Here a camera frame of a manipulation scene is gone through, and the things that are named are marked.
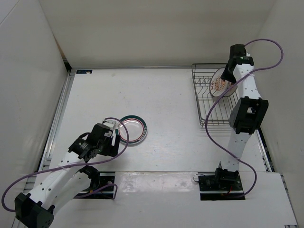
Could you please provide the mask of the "orange patterned plate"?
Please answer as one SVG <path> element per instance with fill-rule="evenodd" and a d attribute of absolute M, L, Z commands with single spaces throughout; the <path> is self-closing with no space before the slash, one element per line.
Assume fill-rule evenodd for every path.
<path fill-rule="evenodd" d="M 221 76 L 224 72 L 224 68 L 218 69 L 211 78 L 209 84 L 209 92 L 212 97 L 219 97 L 225 93 L 224 97 L 229 97 L 235 93 L 237 86 L 232 88 L 232 83 L 229 81 L 224 81 Z"/>

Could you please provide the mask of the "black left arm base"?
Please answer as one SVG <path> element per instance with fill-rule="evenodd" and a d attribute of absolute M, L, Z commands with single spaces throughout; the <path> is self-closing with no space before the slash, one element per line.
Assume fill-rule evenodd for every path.
<path fill-rule="evenodd" d="M 99 182 L 95 182 L 89 188 L 78 193 L 74 198 L 75 199 L 112 200 L 114 197 L 115 187 L 111 186 L 111 184 L 114 184 L 114 181 L 115 181 L 115 172 L 100 172 L 99 173 Z M 96 192 L 90 196 L 83 197 L 83 195 L 93 192 L 94 190 L 101 188 L 103 186 L 106 186 L 106 185 L 110 185 L 110 186 L 108 186 L 107 188 L 104 188 L 102 190 L 99 190 L 98 192 Z"/>

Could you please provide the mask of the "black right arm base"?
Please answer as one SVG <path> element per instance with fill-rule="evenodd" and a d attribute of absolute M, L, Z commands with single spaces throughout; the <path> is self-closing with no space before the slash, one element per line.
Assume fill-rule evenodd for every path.
<path fill-rule="evenodd" d="M 239 171 L 228 171 L 219 165 L 214 173 L 195 174 L 193 181 L 199 185 L 201 201 L 245 199 Z"/>

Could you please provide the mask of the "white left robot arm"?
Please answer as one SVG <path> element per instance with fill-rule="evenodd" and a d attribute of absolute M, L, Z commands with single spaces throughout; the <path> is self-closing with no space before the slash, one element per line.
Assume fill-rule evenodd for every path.
<path fill-rule="evenodd" d="M 59 210 L 84 190 L 100 186 L 100 172 L 88 162 L 97 155 L 118 154 L 120 137 L 114 137 L 117 122 L 106 120 L 80 135 L 50 174 L 29 193 L 14 200 L 16 219 L 28 228 L 48 228 Z"/>

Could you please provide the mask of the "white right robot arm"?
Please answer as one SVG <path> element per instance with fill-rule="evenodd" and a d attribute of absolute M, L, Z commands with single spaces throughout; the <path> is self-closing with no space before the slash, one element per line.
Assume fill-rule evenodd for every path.
<path fill-rule="evenodd" d="M 254 75 L 253 58 L 247 54 L 245 45 L 235 44 L 230 47 L 229 60 L 221 79 L 237 87 L 239 100 L 232 110 L 229 125 L 232 128 L 228 151 L 235 157 L 228 156 L 221 162 L 221 167 L 229 172 L 239 170 L 244 148 L 251 135 L 258 129 L 266 114 L 269 103 L 261 98 Z"/>

